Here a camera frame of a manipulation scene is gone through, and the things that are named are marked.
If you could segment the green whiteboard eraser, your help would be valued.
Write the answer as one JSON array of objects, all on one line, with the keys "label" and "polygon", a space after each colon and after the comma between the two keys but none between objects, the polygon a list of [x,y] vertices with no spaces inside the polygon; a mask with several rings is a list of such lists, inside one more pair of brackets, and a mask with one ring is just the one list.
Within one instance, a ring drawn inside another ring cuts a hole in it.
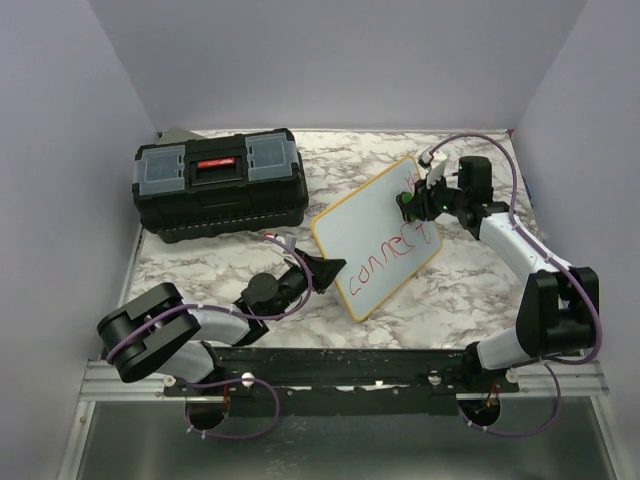
[{"label": "green whiteboard eraser", "polygon": [[414,222],[417,219],[417,217],[409,211],[409,206],[412,199],[413,195],[409,192],[402,192],[395,198],[403,220],[408,223]]}]

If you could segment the yellow framed whiteboard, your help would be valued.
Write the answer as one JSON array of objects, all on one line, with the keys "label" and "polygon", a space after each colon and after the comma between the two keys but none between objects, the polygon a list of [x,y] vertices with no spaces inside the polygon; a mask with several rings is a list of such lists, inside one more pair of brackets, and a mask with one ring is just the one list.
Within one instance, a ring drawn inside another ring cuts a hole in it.
[{"label": "yellow framed whiteboard", "polygon": [[335,283],[356,322],[369,317],[441,250],[437,225],[405,221],[396,203],[396,196],[419,179],[416,160],[406,156],[311,222],[323,257],[346,261]]}]

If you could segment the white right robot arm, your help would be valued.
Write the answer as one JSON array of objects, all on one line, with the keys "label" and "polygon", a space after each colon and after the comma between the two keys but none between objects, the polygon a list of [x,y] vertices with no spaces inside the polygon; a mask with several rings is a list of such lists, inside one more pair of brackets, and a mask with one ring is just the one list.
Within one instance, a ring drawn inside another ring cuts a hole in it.
[{"label": "white right robot arm", "polygon": [[479,156],[460,158],[457,184],[448,185],[444,165],[396,197],[407,222],[454,216],[476,240],[493,250],[524,285],[514,326],[466,349],[460,379],[480,392],[496,370],[598,346],[599,279],[576,268],[533,238],[509,206],[493,197],[492,166]]}]

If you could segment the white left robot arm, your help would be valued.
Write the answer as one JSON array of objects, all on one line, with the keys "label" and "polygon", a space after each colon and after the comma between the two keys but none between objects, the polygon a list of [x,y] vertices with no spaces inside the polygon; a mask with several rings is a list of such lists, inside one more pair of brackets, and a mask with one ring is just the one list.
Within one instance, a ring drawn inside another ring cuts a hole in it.
[{"label": "white left robot arm", "polygon": [[232,347],[254,343],[269,332],[269,321],[297,313],[347,265],[298,248],[288,252],[293,259],[284,274],[254,275],[228,307],[189,302],[164,282],[109,313],[97,325],[107,363],[125,383],[163,371],[187,380],[201,395],[214,393],[222,372],[207,340]]}]

